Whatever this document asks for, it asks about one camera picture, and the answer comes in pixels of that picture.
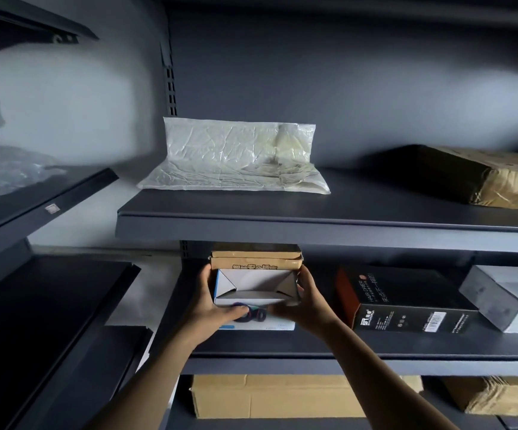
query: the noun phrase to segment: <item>wall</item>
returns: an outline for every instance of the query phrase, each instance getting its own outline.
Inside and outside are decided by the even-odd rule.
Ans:
[[[116,240],[116,212],[164,158],[164,82],[157,35],[131,0],[23,0],[85,24],[99,42],[0,51],[0,144],[68,165],[110,165],[120,180],[30,237],[33,244],[138,247]],[[177,241],[151,244],[179,249]]]

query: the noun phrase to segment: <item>person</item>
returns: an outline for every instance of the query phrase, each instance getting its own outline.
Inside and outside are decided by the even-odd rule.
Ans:
[[[199,273],[191,305],[160,352],[150,357],[85,430],[158,429],[191,352],[221,325],[244,316],[249,310],[245,306],[215,306],[208,286],[210,273],[210,265]],[[268,310],[295,321],[327,344],[374,430],[457,430],[337,317],[307,267],[301,267],[298,277],[303,289],[301,302],[296,306],[274,305]]]

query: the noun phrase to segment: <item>cardboard box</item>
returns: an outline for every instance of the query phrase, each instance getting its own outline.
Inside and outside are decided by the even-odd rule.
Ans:
[[[518,267],[475,265],[460,292],[502,332],[518,333]]]
[[[298,270],[303,264],[296,244],[215,243],[213,269]]]
[[[478,415],[518,415],[518,377],[442,377],[460,409]]]
[[[248,314],[221,329],[294,330],[295,323],[268,314],[266,307],[298,303],[297,273],[289,270],[219,269],[213,301],[218,306],[246,305]]]
[[[478,313],[435,270],[342,266],[336,289],[352,329],[461,333]]]
[[[459,201],[518,209],[518,153],[420,146],[417,170]]]
[[[420,392],[420,376],[403,376]],[[196,375],[195,414],[221,418],[364,417],[345,376]]]

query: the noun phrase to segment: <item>folded plastic package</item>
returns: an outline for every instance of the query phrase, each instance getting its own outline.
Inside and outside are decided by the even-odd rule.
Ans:
[[[329,194],[309,162],[315,125],[165,117],[167,158],[139,188]]]

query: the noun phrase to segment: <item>black box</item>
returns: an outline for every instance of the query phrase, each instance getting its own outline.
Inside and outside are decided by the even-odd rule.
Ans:
[[[462,333],[478,314],[435,270],[347,265],[336,289],[354,330]]]

